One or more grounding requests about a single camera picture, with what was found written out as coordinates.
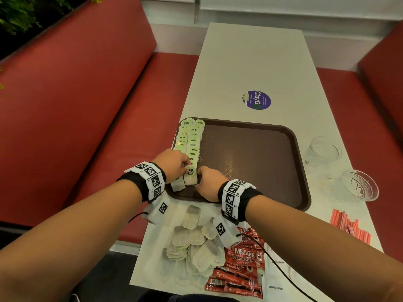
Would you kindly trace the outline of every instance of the purple sticker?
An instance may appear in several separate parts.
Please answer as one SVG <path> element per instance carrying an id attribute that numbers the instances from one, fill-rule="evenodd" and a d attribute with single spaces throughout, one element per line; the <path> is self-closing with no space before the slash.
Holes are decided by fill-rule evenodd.
<path id="1" fill-rule="evenodd" d="M 242 100 L 246 106 L 255 110 L 269 108 L 272 103 L 269 96 L 260 91 L 248 91 L 243 95 Z"/>

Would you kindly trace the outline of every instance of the clear glass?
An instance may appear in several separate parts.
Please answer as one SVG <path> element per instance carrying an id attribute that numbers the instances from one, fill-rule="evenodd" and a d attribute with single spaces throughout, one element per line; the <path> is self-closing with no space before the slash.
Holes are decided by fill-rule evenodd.
<path id="1" fill-rule="evenodd" d="M 374 201 L 379 196 L 375 181 L 354 169 L 345 171 L 330 185 L 332 195 L 340 200 Z"/>
<path id="2" fill-rule="evenodd" d="M 316 137 L 305 152 L 304 163 L 317 167 L 341 158 L 341 149 L 327 137 Z"/>

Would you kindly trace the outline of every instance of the hand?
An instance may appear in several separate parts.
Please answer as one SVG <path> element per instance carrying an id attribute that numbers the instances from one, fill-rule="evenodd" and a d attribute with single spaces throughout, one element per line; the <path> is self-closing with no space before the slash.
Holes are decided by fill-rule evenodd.
<path id="1" fill-rule="evenodd" d="M 217 194 L 222 184 L 228 179 L 216 169 L 202 166 L 198 169 L 201 175 L 200 184 L 196 185 L 196 191 L 204 198 L 213 203 L 218 202 Z"/>
<path id="2" fill-rule="evenodd" d="M 184 166 L 191 165 L 189 157 L 186 154 L 172 149 L 163 151 L 152 162 L 164 171 L 166 176 L 165 183 L 171 183 L 180 176 L 187 174 L 189 170 Z"/>

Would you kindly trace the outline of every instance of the forearm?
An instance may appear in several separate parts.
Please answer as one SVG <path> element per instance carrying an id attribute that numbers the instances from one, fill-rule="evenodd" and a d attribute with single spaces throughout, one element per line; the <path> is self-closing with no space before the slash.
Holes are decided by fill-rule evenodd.
<path id="1" fill-rule="evenodd" d="M 76 203 L 0 251 L 0 300 L 55 301 L 104 256 L 141 204 L 121 180 Z"/>
<path id="2" fill-rule="evenodd" d="M 281 258 L 335 301 L 403 299 L 403 264 L 329 223 L 264 196 L 249 201 L 245 216 Z"/>

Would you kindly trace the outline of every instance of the brown tray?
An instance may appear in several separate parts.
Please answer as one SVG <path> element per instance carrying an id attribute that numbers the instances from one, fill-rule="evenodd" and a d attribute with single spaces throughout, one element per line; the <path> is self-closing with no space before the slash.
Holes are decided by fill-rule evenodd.
<path id="1" fill-rule="evenodd" d="M 297 138 L 291 130 L 278 125 L 202 120 L 205 127 L 198 168 L 205 165 L 218 169 L 228 180 L 250 182 L 273 200 L 301 211 L 309 208 L 311 195 Z M 167 184 L 165 189 L 176 199 L 208 202 L 194 186 L 174 192 Z"/>

